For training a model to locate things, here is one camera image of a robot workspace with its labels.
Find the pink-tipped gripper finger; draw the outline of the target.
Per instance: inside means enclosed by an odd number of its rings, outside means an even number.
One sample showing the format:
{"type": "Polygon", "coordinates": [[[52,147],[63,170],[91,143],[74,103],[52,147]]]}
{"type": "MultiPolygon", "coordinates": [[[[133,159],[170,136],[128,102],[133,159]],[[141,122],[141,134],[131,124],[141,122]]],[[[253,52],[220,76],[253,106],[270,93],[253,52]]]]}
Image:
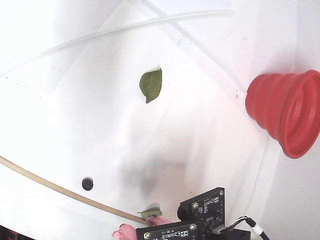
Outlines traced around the pink-tipped gripper finger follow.
{"type": "Polygon", "coordinates": [[[155,227],[160,225],[171,224],[172,222],[162,216],[158,215],[150,215],[148,216],[146,223],[149,227],[155,227]]]}
{"type": "Polygon", "coordinates": [[[122,224],[118,230],[112,233],[114,238],[118,240],[137,240],[136,229],[129,224],[122,224]]]}

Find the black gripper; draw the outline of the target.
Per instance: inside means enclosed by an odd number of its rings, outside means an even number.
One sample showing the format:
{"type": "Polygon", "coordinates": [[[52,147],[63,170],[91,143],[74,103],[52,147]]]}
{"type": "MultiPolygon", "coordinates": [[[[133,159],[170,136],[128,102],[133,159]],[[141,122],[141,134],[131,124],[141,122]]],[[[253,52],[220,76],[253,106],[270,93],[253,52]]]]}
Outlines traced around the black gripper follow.
{"type": "Polygon", "coordinates": [[[242,229],[233,229],[224,234],[225,240],[250,240],[251,232],[242,229]]]}

